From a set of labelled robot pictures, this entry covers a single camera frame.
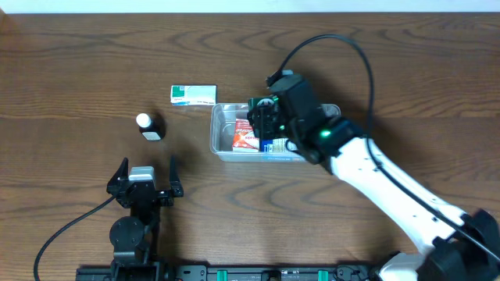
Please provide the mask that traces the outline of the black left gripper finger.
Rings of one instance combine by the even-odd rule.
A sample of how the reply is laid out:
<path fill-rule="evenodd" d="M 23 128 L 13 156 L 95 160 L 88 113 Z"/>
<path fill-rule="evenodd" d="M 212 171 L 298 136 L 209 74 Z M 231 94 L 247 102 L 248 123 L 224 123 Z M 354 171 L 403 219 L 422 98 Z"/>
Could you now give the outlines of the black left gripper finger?
<path fill-rule="evenodd" d="M 120 167 L 107 183 L 107 193 L 117 194 L 120 188 L 128 181 L 128 158 L 124 158 Z"/>
<path fill-rule="evenodd" d="M 180 177 L 177 172 L 177 165 L 174 156 L 170 158 L 169 184 L 173 197 L 184 196 L 184 188 L 182 187 Z"/>

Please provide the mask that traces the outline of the blue white medicine box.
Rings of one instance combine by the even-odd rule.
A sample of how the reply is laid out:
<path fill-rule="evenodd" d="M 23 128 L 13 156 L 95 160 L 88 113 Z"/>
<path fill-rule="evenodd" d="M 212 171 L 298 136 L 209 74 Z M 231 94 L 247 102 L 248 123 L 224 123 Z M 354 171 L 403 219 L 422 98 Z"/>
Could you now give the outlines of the blue white medicine box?
<path fill-rule="evenodd" d="M 276 138 L 272 140 L 262 140 L 259 150 L 265 153 L 288 153 L 297 151 L 297 146 L 288 138 Z"/>

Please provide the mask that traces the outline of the red white medicine box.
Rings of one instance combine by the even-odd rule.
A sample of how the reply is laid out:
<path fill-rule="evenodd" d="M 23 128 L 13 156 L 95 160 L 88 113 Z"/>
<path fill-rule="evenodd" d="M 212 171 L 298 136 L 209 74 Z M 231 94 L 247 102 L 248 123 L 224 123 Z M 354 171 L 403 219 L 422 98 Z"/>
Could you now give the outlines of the red white medicine box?
<path fill-rule="evenodd" d="M 232 149 L 242 152 L 259 151 L 259 139 L 247 119 L 236 119 Z"/>

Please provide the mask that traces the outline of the dark green round-label box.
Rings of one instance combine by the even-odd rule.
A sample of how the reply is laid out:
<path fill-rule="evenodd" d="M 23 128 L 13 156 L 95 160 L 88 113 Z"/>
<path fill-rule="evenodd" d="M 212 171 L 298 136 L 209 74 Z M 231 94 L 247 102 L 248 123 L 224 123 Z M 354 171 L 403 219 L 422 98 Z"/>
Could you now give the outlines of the dark green round-label box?
<path fill-rule="evenodd" d="M 275 100 L 273 98 L 251 98 L 248 101 L 248 110 L 251 111 L 259 106 L 274 106 Z"/>

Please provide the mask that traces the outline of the white green toothpaste box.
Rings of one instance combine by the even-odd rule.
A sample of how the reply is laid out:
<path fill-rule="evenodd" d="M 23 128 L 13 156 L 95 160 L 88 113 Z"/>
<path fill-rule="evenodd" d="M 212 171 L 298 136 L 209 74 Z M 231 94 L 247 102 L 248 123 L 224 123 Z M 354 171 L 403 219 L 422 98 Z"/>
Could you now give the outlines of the white green toothpaste box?
<path fill-rule="evenodd" d="M 216 85 L 173 85 L 170 101 L 173 105 L 215 105 Z"/>

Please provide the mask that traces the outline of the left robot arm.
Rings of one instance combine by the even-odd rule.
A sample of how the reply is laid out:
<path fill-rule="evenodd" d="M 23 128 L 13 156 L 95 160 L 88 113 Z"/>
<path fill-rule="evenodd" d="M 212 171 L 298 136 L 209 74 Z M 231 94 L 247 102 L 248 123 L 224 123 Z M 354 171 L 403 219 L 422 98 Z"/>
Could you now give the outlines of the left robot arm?
<path fill-rule="evenodd" d="M 169 186 L 156 188 L 155 170 L 151 166 L 128 168 L 125 158 L 107 183 L 106 191 L 130 210 L 113 223 L 109 239 L 113 245 L 112 280 L 174 280 L 175 273 L 157 255 L 160 212 L 184 196 L 175 158 L 170 159 Z"/>

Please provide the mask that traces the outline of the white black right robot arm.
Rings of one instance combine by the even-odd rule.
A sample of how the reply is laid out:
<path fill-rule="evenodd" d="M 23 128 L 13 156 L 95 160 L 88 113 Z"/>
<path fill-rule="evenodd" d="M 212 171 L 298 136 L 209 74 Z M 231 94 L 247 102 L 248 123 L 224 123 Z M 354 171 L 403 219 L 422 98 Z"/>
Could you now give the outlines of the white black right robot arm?
<path fill-rule="evenodd" d="M 394 164 L 367 133 L 320 105 L 248 103 L 248 121 L 262 141 L 285 137 L 312 164 L 350 184 L 393 220 L 417 254 L 399 253 L 374 271 L 378 280 L 494 280 L 499 228 L 484 210 L 473 215 L 432 194 Z"/>

